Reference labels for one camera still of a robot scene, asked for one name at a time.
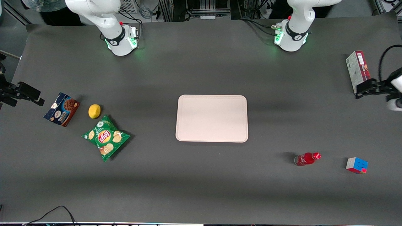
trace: red bottle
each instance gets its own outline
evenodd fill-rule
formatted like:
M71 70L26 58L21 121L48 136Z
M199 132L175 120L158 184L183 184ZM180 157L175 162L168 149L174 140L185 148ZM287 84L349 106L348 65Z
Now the red bottle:
M298 166L305 166L313 164L317 159L321 158L321 154L318 152L307 152L295 157L295 164Z

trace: lemon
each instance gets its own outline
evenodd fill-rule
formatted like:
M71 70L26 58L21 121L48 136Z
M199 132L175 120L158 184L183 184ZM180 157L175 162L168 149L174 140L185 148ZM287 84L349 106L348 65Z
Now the lemon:
M101 114L101 108L99 105L91 105L91 107L89 107L88 115L91 119L99 117L100 114Z

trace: potato chip bag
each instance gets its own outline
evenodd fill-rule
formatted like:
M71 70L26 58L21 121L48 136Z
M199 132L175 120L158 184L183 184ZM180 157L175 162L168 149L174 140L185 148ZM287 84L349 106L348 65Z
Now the potato chip bag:
M105 115L93 129L82 137L98 146L102 159L106 162L130 138L130 135L117 130L110 118Z

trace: cube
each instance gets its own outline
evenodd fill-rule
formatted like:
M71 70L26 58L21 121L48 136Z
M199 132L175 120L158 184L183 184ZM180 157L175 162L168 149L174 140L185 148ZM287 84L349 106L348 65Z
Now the cube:
M346 164L346 169L351 172L361 174L361 173L367 172L367 165L368 165L367 161L354 157L354 158L348 159L348 163Z

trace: lay's logo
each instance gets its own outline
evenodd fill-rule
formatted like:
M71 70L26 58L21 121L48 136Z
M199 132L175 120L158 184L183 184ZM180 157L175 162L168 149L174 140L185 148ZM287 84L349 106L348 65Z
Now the lay's logo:
M110 140L110 132L108 130L103 130L98 136L100 143L106 143Z

